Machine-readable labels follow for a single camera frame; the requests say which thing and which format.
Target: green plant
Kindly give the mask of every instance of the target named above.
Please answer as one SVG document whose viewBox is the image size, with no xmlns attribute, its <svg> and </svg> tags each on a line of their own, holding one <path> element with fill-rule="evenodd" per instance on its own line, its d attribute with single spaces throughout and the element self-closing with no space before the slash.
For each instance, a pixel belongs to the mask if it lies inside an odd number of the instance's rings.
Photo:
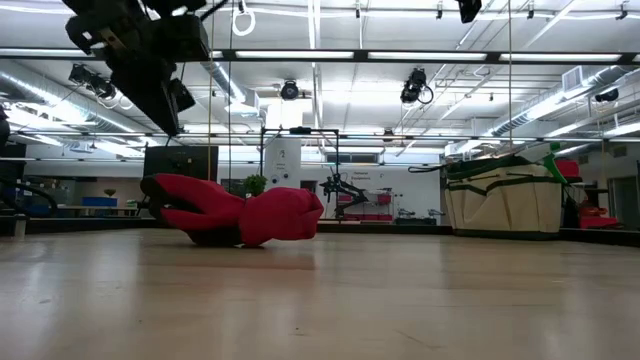
<svg viewBox="0 0 640 360">
<path fill-rule="evenodd" d="M 251 196 L 258 196 L 264 192 L 267 178 L 260 175 L 249 175 L 244 179 L 244 188 Z"/>
</svg>

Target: ceiling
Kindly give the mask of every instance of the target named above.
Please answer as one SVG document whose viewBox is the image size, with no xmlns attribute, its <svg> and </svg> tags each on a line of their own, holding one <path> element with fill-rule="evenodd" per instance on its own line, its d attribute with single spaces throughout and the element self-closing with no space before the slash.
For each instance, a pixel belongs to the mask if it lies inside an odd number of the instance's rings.
<svg viewBox="0 0 640 360">
<path fill-rule="evenodd" d="M 444 16 L 440 20 L 435 16 L 440 3 L 437 0 L 315 1 L 320 3 L 320 12 L 314 13 L 319 17 L 315 27 L 309 24 L 307 0 L 247 0 L 248 9 L 255 13 L 255 29 L 246 36 L 237 36 L 231 31 L 231 7 L 217 12 L 204 25 L 210 37 L 213 26 L 213 47 L 216 49 L 308 49 L 310 28 L 315 33 L 317 49 L 358 49 L 360 39 L 364 49 L 506 52 L 511 48 L 514 51 L 587 53 L 633 52 L 640 48 L 637 36 L 640 0 L 536 0 L 533 8 L 536 15 L 532 19 L 521 17 L 530 10 L 529 1 L 513 0 L 511 41 L 508 20 L 503 19 L 507 16 L 506 0 L 483 1 L 485 13 L 471 24 L 460 22 L 457 3 L 453 0 L 441 2 Z M 362 13 L 367 15 L 361 19 L 355 16 L 357 3 Z M 622 3 L 625 3 L 629 16 L 618 21 L 612 17 L 619 15 Z M 571 11 L 554 19 L 566 6 L 571 6 Z M 61 1 L 0 0 L 0 16 L 3 19 L 0 23 L 0 33 L 3 34 L 0 47 L 73 48 L 64 29 L 71 15 Z M 503 18 L 489 19 L 496 16 Z M 238 28 L 244 29 L 248 26 L 249 17 L 239 16 L 237 21 Z M 75 87 L 67 79 L 74 62 L 16 61 L 70 91 Z M 102 63 L 86 64 L 105 77 L 110 74 L 109 68 Z M 310 97 L 322 99 L 325 128 L 382 133 L 384 128 L 391 127 L 396 133 L 448 135 L 481 135 L 478 133 L 481 129 L 509 113 L 509 94 L 511 110 L 516 112 L 526 101 L 560 84 L 562 74 L 574 67 L 518 65 L 509 69 L 508 66 L 492 65 L 479 69 L 477 65 L 319 63 L 321 93 L 314 94 L 311 63 L 234 62 L 223 65 L 234 82 L 256 90 L 263 104 L 280 101 L 277 98 L 278 87 L 284 80 L 296 80 Z M 435 100 L 422 108 L 408 110 L 402 106 L 399 95 L 404 81 L 415 67 L 423 68 L 427 73 L 435 90 Z M 176 76 L 181 70 L 182 65 L 179 65 Z M 183 82 L 198 104 L 180 114 L 181 123 L 187 128 L 207 124 L 211 93 L 209 74 L 197 63 L 187 64 Z M 78 91 L 91 97 L 91 93 L 84 89 Z M 224 110 L 226 100 L 220 91 L 217 93 L 218 96 L 211 99 L 215 130 L 226 132 L 229 122 L 234 132 L 257 131 L 260 128 L 261 120 L 257 117 L 229 118 Z M 635 93 L 635 84 L 626 84 L 621 88 L 619 102 L 635 99 Z M 135 106 L 125 110 L 127 106 L 115 105 L 113 111 L 158 131 Z M 597 111 L 603 111 L 615 104 L 594 106 L 598 107 Z M 314 126 L 311 101 L 305 102 L 303 108 L 304 125 Z M 586 116 L 586 101 L 582 99 L 562 111 L 519 128 L 516 134 L 542 136 L 548 129 Z M 416 146 L 433 145 L 425 142 Z M 446 142 L 435 145 L 444 146 Z"/>
</svg>

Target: red suit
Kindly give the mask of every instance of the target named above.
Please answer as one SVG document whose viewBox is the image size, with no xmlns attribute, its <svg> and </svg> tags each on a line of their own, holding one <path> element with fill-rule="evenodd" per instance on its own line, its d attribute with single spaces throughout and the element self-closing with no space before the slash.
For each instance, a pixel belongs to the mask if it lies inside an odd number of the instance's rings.
<svg viewBox="0 0 640 360">
<path fill-rule="evenodd" d="M 151 198 L 156 219 L 199 244 L 259 246 L 271 239 L 311 239 L 324 211 L 306 189 L 274 188 L 242 199 L 215 182 L 172 174 L 146 177 L 140 188 Z"/>
</svg>

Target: wooden floor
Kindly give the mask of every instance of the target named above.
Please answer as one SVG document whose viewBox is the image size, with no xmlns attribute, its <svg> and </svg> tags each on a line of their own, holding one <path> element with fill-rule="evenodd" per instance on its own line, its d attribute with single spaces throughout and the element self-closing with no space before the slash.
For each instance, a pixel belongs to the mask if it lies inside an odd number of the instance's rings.
<svg viewBox="0 0 640 360">
<path fill-rule="evenodd" d="M 0 359 L 638 359 L 640 251 L 127 230 L 0 242 Z"/>
</svg>

